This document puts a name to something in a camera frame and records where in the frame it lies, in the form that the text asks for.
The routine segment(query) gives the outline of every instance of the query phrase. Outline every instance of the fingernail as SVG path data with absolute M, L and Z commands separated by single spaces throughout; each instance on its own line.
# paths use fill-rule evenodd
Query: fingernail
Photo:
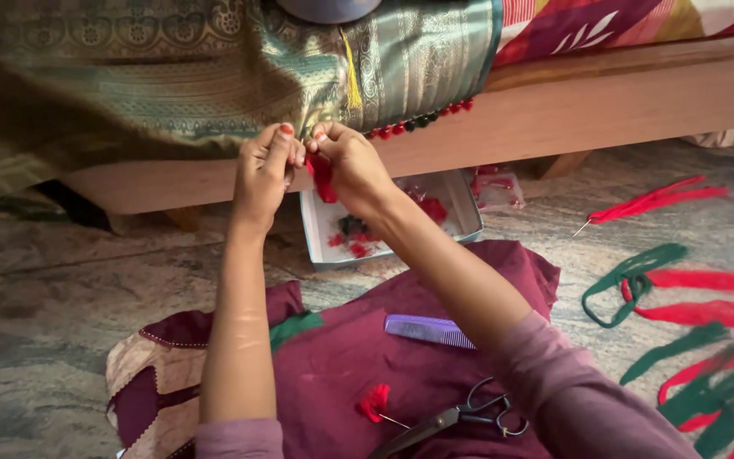
M 289 122 L 283 122 L 279 125 L 279 135 L 287 140 L 294 138 L 294 127 Z

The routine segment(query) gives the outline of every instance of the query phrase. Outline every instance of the white box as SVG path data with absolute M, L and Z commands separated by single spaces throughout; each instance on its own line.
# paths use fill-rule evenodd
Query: white box
M 483 218 L 474 203 L 463 172 L 456 169 L 413 177 L 416 182 L 424 185 L 428 198 L 438 198 L 446 208 L 446 221 L 441 225 L 444 231 L 461 244 L 473 242 L 480 236 Z M 330 237 L 339 234 L 339 219 L 349 212 L 341 203 L 323 203 L 315 190 L 302 191 L 299 200 L 308 252 L 317 271 L 349 266 L 362 260 L 392 254 L 390 247 L 383 242 L 370 243 L 374 247 L 372 254 L 362 258 L 354 258 L 344 246 L 328 245 Z

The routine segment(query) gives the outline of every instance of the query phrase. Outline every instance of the mauve sleeve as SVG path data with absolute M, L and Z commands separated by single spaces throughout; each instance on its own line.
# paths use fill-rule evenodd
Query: mauve sleeve
M 198 425 L 196 459 L 282 459 L 276 419 L 240 419 Z
M 495 377 L 556 459 L 700 457 L 656 409 L 609 380 L 536 312 L 491 357 Z

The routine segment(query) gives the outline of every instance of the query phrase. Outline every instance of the needle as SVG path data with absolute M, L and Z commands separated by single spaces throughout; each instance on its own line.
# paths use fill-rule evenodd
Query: needle
M 588 219 L 588 221 L 585 222 L 585 224 L 582 226 L 582 228 L 585 228 L 589 223 L 590 223 L 590 218 Z M 576 233 L 574 233 L 573 236 L 571 236 L 571 237 L 572 238 L 576 238 L 576 235 L 579 235 L 579 232 L 582 231 L 582 228 L 578 229 L 576 231 Z
M 386 416 L 384 416 L 383 414 L 379 414 L 379 416 L 383 417 L 384 419 L 388 420 L 389 422 L 394 422 L 394 423 L 396 423 L 396 424 L 400 425 L 400 426 L 401 426 L 401 427 L 403 427 L 404 429 L 409 429 L 409 427 L 408 427 L 408 426 L 406 426 L 406 425 L 403 425 L 403 424 L 402 424 L 402 423 L 400 423 L 400 422 L 397 422 L 397 421 L 396 421 L 395 419 L 392 419 L 391 417 L 386 417 Z

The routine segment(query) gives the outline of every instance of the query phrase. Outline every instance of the wooden bed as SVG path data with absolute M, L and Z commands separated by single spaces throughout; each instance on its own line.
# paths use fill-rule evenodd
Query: wooden bed
M 474 109 L 373 140 L 393 176 L 585 152 L 734 128 L 734 37 L 572 54 L 495 68 Z M 228 201 L 236 161 L 142 161 L 61 179 L 108 213 Z M 300 172 L 291 191 L 312 187 Z

